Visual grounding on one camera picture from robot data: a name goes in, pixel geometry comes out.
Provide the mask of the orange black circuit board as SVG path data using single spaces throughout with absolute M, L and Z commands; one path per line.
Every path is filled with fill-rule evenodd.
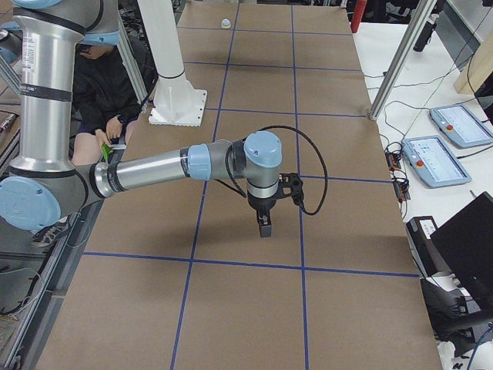
M 409 195 L 410 182 L 400 163 L 401 152 L 398 150 L 389 152 L 387 150 L 385 152 L 385 158 L 397 201 L 401 204 L 407 202 L 411 199 Z

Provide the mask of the black power box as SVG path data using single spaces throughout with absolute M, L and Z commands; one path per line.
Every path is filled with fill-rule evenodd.
M 438 229 L 432 216 L 412 217 L 407 223 L 407 236 L 418 272 L 423 278 L 445 277 L 452 269 L 435 247 L 431 235 Z

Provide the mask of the near blue teach pendant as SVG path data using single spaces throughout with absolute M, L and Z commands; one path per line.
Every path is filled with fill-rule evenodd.
M 402 150 L 419 178 L 430 188 L 471 182 L 471 175 L 440 136 L 404 139 Z

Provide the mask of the blue teach pendant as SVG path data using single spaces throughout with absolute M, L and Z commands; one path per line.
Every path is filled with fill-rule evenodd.
M 429 116 L 438 129 L 462 149 L 492 144 L 492 132 L 464 104 L 430 109 Z
M 402 150 L 419 178 L 430 188 L 471 182 L 471 175 L 440 136 L 404 139 Z

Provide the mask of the seated person in black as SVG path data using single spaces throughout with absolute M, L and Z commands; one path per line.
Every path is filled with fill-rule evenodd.
M 130 141 L 142 107 L 115 45 L 76 46 L 73 105 L 82 117 L 74 165 L 99 161 L 103 145 Z

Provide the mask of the black laptop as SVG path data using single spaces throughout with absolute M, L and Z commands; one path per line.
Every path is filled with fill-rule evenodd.
M 492 196 L 478 195 L 432 233 L 431 240 L 479 307 L 492 308 Z

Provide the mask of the far blue teach pendant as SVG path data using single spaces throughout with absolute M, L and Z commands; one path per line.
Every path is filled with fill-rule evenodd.
M 438 129 L 462 149 L 492 144 L 492 132 L 464 104 L 430 109 L 429 116 Z

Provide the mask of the grey sneaker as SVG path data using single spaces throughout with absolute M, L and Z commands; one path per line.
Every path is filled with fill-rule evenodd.
M 67 220 L 53 224 L 49 227 L 44 227 L 38 231 L 33 237 L 31 245 L 33 247 L 49 247 L 56 241 L 63 238 L 69 232 L 69 223 Z

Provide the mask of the red cylinder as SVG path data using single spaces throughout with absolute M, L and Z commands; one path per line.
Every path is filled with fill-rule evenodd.
M 350 30 L 352 33 L 357 33 L 359 25 L 363 18 L 365 8 L 367 5 L 367 0 L 357 0 L 354 6 L 354 13 L 350 21 Z

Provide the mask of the black bottle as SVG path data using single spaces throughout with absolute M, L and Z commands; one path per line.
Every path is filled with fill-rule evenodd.
M 413 50 L 415 52 L 422 52 L 424 47 L 430 42 L 433 31 L 436 29 L 436 23 L 433 21 L 427 21 L 424 24 L 421 34 L 418 36 Z

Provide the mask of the wooden board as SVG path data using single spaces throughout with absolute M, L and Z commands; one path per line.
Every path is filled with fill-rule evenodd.
M 454 82 L 458 94 L 473 95 L 492 74 L 492 32 L 478 47 L 470 62 Z

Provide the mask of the white pedestal column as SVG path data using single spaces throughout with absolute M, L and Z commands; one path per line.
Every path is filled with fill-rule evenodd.
M 138 2 L 158 80 L 149 122 L 155 125 L 201 125 L 207 91 L 186 77 L 171 1 Z

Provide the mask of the aluminium frame post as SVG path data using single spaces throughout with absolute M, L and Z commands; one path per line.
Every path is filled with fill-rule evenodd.
M 406 59 L 415 45 L 418 37 L 421 35 L 425 24 L 428 19 L 431 18 L 432 11 L 436 8 L 438 12 L 443 9 L 444 1 L 441 1 L 440 5 L 437 5 L 438 1 L 419 1 L 415 10 L 414 16 L 411 18 L 408 24 L 404 36 L 397 47 L 394 58 L 385 74 L 384 81 L 377 92 L 377 95 L 371 105 L 371 109 L 368 113 L 369 119 L 376 121 L 381 111 L 384 108 L 385 103 L 389 95 L 391 94 L 394 84 L 397 82 L 398 76 L 401 74 L 401 70 L 404 68 Z

